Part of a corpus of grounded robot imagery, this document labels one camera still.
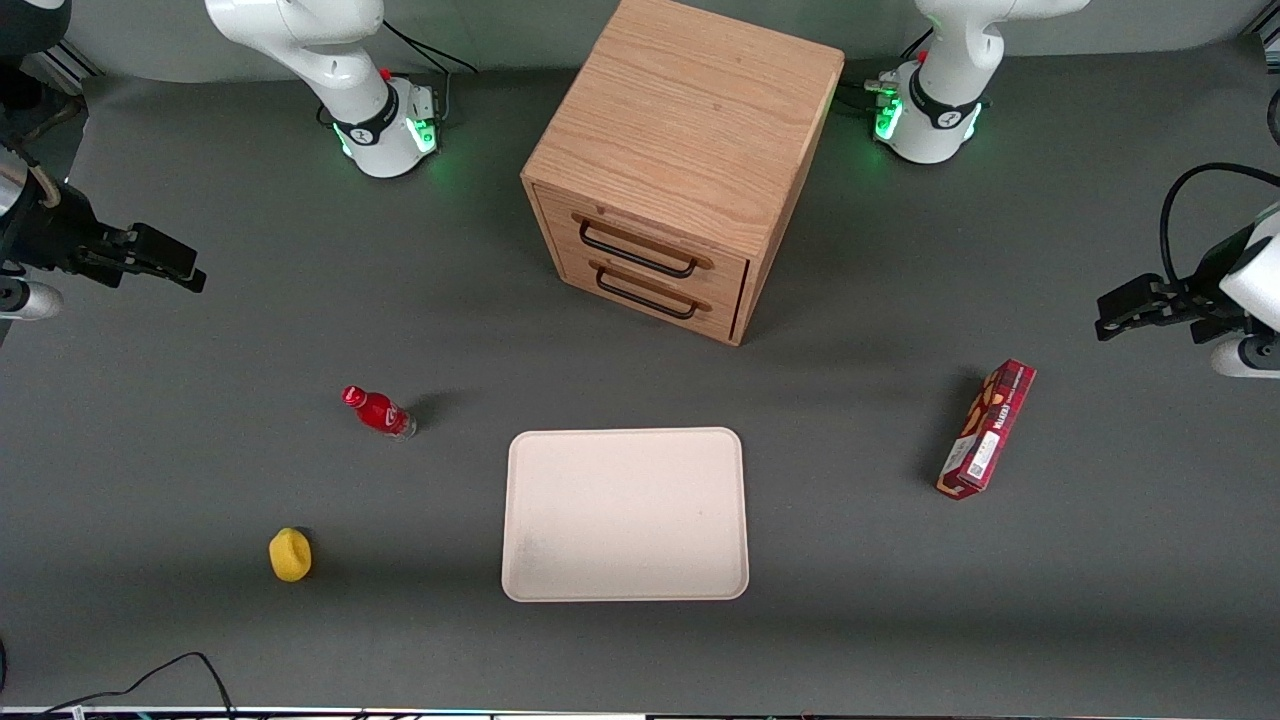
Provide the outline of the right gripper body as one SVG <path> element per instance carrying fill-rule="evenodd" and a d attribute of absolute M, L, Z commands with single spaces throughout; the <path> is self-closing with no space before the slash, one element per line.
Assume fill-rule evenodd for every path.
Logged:
<path fill-rule="evenodd" d="M 83 193 L 61 187 L 60 202 L 44 205 L 35 181 L 3 208 L 3 272 L 23 275 L 35 268 L 64 272 L 116 288 L 131 268 L 125 232 L 96 218 Z"/>

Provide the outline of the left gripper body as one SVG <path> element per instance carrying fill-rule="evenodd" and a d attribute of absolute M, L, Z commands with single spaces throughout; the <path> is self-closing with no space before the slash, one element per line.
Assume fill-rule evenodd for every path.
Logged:
<path fill-rule="evenodd" d="M 1248 334 L 1252 331 L 1252 320 L 1245 318 L 1245 310 L 1219 287 L 1242 258 L 1245 245 L 1245 240 L 1220 241 L 1204 252 L 1189 275 L 1179 275 L 1172 264 L 1170 241 L 1160 241 L 1161 261 L 1175 297 L 1175 320 L 1190 323 L 1192 338 L 1197 345 L 1229 333 Z"/>

